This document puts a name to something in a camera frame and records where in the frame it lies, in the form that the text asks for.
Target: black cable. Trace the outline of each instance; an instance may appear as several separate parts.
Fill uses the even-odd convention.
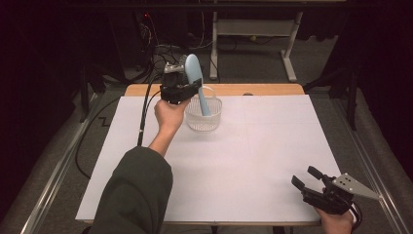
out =
[[[147,110],[147,102],[148,102],[149,92],[151,91],[152,83],[155,81],[155,79],[157,77],[159,77],[159,75],[154,76],[149,81],[148,88],[146,89],[145,100],[143,101],[143,107],[142,107],[142,115],[140,117],[140,127],[139,127],[139,136],[138,136],[138,139],[137,139],[137,146],[142,145],[143,131],[145,130],[146,110]]]
[[[233,36],[227,36],[227,37],[223,37],[223,38],[232,39],[232,40],[234,41],[234,48],[227,50],[227,49],[218,48],[218,46],[216,46],[216,50],[224,51],[224,52],[232,52],[232,51],[237,50],[238,41],[237,41],[237,39],[236,39],[235,37],[233,37]]]
[[[164,57],[164,54],[166,55],[166,53],[157,53],[157,56],[158,56],[158,57],[161,57],[162,59],[164,59],[164,63],[167,63],[168,60]]]
[[[219,76],[219,71],[218,67],[215,65],[215,63],[212,60],[212,57],[209,57],[210,63],[212,63],[213,67],[215,67],[216,70],[216,78],[218,79],[218,84],[221,84],[221,77]]]
[[[158,63],[158,62],[162,62],[162,60],[157,60],[157,61],[155,61],[154,64],[156,65],[156,63]],[[155,67],[155,71],[156,71],[157,73],[162,73],[162,72],[164,72],[164,69],[161,68],[161,67],[159,67],[159,68]]]
[[[179,63],[179,61],[175,58],[175,56],[173,55],[173,51],[172,51],[172,46],[170,46],[170,56],[173,58],[173,60],[174,60],[174,63],[173,64],[175,64],[176,62],[177,63]]]
[[[265,42],[257,42],[257,41],[251,41],[250,37],[248,39],[246,39],[245,37],[239,36],[239,37],[234,37],[235,40],[240,40],[240,41],[244,41],[244,42],[248,42],[251,44],[256,44],[256,45],[265,45],[268,44],[269,42],[271,42],[272,40],[276,39],[276,38],[286,38],[286,37],[280,37],[280,36],[272,36],[272,37],[268,37],[269,39],[267,39],[267,41]]]
[[[150,99],[149,99],[149,101],[148,101],[148,104],[146,105],[146,113],[148,113],[148,108],[149,108],[149,105],[151,104],[151,101],[152,101],[152,99],[158,94],[158,93],[160,93],[161,91],[158,91],[157,93],[155,93]]]
[[[135,77],[131,78],[131,81],[135,83],[135,81],[137,81],[137,80],[147,78],[148,76],[150,76],[152,74],[152,71],[154,70],[154,67],[155,67],[155,64],[150,61],[148,63],[148,66],[145,67],[146,69],[141,74],[138,74]]]
[[[148,79],[151,78],[151,75],[152,75],[152,73],[151,73],[150,75],[148,75],[148,76],[145,78],[145,80],[142,81],[142,84],[147,83],[147,82],[148,82]]]
[[[81,168],[80,165],[79,165],[79,150],[80,150],[80,147],[81,147],[81,145],[82,145],[82,143],[83,143],[83,140],[85,139],[86,134],[88,133],[89,128],[91,127],[92,123],[93,123],[94,120],[97,118],[97,116],[98,116],[105,108],[107,108],[110,104],[112,104],[113,102],[117,101],[118,99],[120,99],[120,97],[117,97],[117,98],[111,100],[109,103],[107,103],[106,105],[104,105],[104,106],[97,112],[97,114],[93,117],[92,121],[89,123],[89,125],[86,127],[85,131],[83,132],[82,137],[80,138],[79,144],[78,144],[78,146],[77,146],[77,148],[76,148],[76,153],[75,153],[75,163],[76,163],[76,167],[77,167],[77,169],[79,170],[79,172],[80,172],[83,176],[85,176],[86,178],[88,178],[88,179],[91,179],[91,176],[88,175],[87,173],[85,173],[85,171],[83,171],[82,168]]]

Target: dark curtain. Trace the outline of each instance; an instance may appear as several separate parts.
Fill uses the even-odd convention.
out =
[[[407,0],[376,1],[379,8],[349,14],[321,76],[340,67],[357,73],[371,113],[394,155],[413,179],[413,18]],[[323,85],[340,86],[350,77]]]
[[[2,80],[0,180],[3,219],[31,169],[74,109],[79,64],[56,11],[42,1],[0,3]]]

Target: white paper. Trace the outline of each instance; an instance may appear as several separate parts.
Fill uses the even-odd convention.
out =
[[[173,188],[165,222],[315,222],[292,176],[321,191],[307,173],[340,171],[308,96],[220,97],[219,127],[191,130],[184,121],[166,159]],[[143,145],[158,131],[154,99]],[[103,188],[120,159],[136,146],[143,97],[122,97],[76,216],[93,220]]]

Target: dark green sleeve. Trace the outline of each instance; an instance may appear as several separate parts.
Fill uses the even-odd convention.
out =
[[[170,165],[160,154],[130,150],[103,190],[90,234],[159,233],[171,189]]]

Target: light blue spoon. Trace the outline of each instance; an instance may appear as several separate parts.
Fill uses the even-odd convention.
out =
[[[202,84],[204,83],[203,72],[201,70],[200,62],[198,58],[191,54],[185,60],[185,73],[188,77],[189,84],[194,83],[198,79],[202,79]],[[203,93],[203,87],[198,89],[198,98],[200,98],[201,111],[203,116],[210,116],[210,110],[207,106],[206,97]]]

